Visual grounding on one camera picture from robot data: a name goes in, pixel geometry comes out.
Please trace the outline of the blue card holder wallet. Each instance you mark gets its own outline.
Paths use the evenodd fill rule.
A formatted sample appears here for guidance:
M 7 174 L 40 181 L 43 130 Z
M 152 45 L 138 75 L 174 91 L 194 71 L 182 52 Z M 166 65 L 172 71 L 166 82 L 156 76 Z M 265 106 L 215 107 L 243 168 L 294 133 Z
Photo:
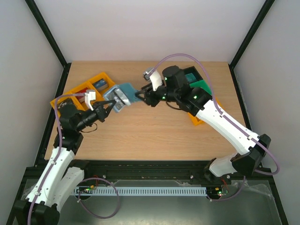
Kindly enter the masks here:
M 141 101 L 135 96 L 137 92 L 138 90 L 135 89 L 131 83 L 127 82 L 112 86 L 103 94 L 103 98 L 106 101 L 114 100 L 115 105 L 113 106 L 113 110 L 119 113 L 124 107 Z

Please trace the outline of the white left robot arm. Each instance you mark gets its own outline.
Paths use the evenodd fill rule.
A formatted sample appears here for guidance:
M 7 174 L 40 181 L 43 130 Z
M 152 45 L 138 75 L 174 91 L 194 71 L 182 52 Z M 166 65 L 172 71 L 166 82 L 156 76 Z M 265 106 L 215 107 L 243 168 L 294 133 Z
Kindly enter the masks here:
M 74 104 L 60 103 L 60 128 L 41 177 L 24 200 L 14 203 L 15 217 L 20 225 L 56 225 L 60 212 L 75 187 L 84 180 L 87 161 L 74 157 L 82 143 L 81 131 L 97 120 L 104 122 L 115 100 L 96 101 L 83 111 Z

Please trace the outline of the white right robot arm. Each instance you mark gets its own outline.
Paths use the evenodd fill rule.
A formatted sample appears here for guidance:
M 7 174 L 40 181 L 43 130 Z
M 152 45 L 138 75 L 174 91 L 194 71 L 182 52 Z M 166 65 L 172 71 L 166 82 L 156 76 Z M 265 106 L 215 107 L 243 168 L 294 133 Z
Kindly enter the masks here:
M 271 138 L 258 135 L 240 124 L 214 102 L 213 96 L 201 87 L 191 87 L 183 69 L 170 66 L 160 74 L 153 68 L 143 73 L 149 84 L 135 96 L 147 105 L 155 107 L 159 102 L 175 102 L 182 110 L 204 121 L 220 133 L 236 150 L 221 158 L 213 158 L 204 169 L 208 183 L 216 183 L 221 176 L 240 173 L 252 176 L 266 155 Z

